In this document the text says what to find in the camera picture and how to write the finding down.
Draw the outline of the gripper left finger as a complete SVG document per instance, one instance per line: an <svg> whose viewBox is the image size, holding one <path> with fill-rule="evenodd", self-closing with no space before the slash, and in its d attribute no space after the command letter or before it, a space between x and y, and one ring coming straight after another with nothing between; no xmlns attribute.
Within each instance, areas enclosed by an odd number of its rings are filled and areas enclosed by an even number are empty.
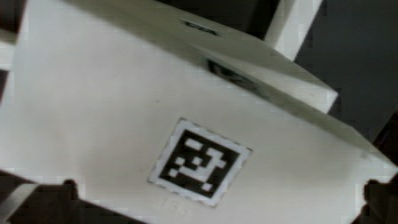
<svg viewBox="0 0 398 224"><path fill-rule="evenodd" d="M0 224L137 224L137 220L87 202L78 184L39 184L0 170Z"/></svg>

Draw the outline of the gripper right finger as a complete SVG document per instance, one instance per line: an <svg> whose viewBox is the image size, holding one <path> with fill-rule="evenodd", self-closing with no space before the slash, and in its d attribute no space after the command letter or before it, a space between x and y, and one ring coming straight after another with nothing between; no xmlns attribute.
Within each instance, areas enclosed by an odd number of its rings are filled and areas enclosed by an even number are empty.
<svg viewBox="0 0 398 224"><path fill-rule="evenodd" d="M352 224L398 224L398 184L369 180L362 196L366 204Z"/></svg>

